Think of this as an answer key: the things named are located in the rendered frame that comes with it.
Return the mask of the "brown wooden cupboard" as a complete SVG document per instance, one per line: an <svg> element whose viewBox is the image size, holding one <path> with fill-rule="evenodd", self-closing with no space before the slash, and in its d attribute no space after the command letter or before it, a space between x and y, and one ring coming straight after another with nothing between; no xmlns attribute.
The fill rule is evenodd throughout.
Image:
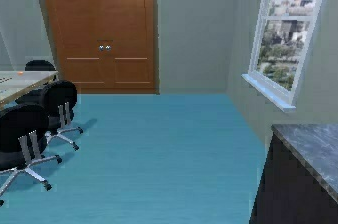
<svg viewBox="0 0 338 224"><path fill-rule="evenodd" d="M156 93L154 3L46 0L61 77L81 93Z"/></svg>

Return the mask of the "black swivel office chair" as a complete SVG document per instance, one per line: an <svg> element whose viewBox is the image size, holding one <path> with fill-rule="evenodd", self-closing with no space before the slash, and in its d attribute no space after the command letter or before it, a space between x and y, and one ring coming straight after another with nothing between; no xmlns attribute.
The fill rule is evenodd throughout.
<svg viewBox="0 0 338 224"><path fill-rule="evenodd" d="M46 60L31 60L25 65L26 71L55 71L52 63Z"/></svg>
<svg viewBox="0 0 338 224"><path fill-rule="evenodd" d="M33 165L62 158L56 154L42 155L46 146L49 118L45 109L37 104L21 104L0 111L0 175L10 173L0 187L1 196L20 173L27 173L49 191L52 186L47 179L31 169Z"/></svg>
<svg viewBox="0 0 338 224"><path fill-rule="evenodd" d="M47 142L54 138L59 138L69 143L74 150L79 146L68 137L64 136L65 132L78 131L83 133L79 126L69 128L73 118L73 107L77 103L76 86L66 80L55 81L47 84L42 89L32 90L29 93L16 99L17 104L36 103L41 105L48 114L49 125L45 134Z"/></svg>

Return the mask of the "white framed window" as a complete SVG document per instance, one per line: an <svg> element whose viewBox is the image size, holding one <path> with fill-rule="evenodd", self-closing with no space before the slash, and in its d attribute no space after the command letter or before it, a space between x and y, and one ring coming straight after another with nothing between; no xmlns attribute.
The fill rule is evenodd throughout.
<svg viewBox="0 0 338 224"><path fill-rule="evenodd" d="M296 110L322 3L261 0L249 68L242 78L285 113Z"/></svg>

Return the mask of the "dark cabinet with marble top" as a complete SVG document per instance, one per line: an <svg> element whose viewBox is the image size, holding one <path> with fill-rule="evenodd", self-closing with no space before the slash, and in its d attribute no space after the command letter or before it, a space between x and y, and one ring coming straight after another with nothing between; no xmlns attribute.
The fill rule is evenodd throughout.
<svg viewBox="0 0 338 224"><path fill-rule="evenodd" d="M249 224L338 224L338 124L274 124Z"/></svg>

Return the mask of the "pale green table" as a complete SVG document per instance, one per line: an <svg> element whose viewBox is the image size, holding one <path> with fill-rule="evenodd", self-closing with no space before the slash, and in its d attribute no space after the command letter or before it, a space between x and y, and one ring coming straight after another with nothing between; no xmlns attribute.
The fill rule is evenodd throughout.
<svg viewBox="0 0 338 224"><path fill-rule="evenodd" d="M20 96L51 82L57 71L0 71L0 109Z"/></svg>

